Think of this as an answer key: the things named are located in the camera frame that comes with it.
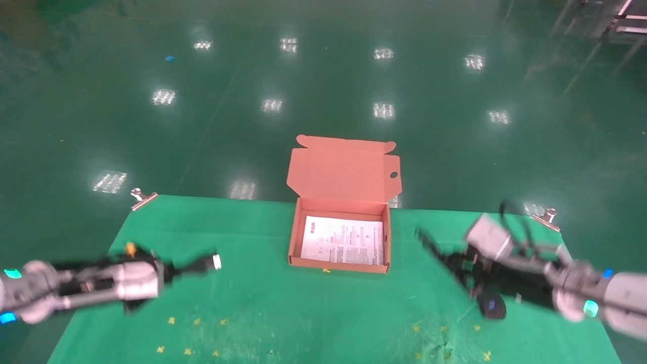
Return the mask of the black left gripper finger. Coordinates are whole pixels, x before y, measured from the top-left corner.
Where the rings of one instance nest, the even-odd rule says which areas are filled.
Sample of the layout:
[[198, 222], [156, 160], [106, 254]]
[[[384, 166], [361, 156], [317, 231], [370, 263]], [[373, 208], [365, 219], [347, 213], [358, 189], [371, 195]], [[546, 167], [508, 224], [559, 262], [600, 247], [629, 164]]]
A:
[[170, 262], [164, 264], [164, 279], [173, 280], [182, 275], [200, 275], [209, 271], [213, 271], [213, 257], [199, 257], [185, 265]]

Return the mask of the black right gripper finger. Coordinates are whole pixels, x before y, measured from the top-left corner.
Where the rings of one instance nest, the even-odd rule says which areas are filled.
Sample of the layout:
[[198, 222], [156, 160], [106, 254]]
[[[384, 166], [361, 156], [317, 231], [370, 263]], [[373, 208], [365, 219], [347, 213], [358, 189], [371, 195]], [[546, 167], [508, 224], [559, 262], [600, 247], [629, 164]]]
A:
[[443, 264], [465, 290], [470, 290], [468, 278], [471, 276], [471, 271], [465, 269], [465, 263], [467, 262], [465, 254], [463, 252], [442, 253], [434, 238], [422, 227], [417, 227], [415, 234], [423, 248]]

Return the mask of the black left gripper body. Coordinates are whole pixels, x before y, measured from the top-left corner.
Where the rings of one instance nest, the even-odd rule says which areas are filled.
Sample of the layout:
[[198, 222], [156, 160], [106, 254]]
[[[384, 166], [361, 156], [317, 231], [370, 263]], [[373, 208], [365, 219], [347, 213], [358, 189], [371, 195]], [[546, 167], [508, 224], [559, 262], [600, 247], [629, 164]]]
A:
[[74, 311], [120, 302], [125, 313], [134, 313], [157, 299], [166, 284], [164, 264], [170, 263], [146, 250], [120, 252], [94, 262], [56, 263], [63, 280], [51, 294], [51, 312]]

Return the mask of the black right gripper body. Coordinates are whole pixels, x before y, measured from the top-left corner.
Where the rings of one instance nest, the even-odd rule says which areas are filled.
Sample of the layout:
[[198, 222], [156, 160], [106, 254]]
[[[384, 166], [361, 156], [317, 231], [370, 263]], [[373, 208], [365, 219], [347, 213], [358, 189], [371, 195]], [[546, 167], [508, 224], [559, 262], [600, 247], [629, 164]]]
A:
[[470, 290], [466, 292], [478, 306], [504, 306], [504, 297], [536, 306], [554, 306], [553, 288], [544, 277], [543, 267], [557, 262], [556, 247], [540, 246], [535, 256], [521, 258], [520, 267], [479, 256], [473, 247], [459, 252], [465, 254], [465, 269], [471, 271]]

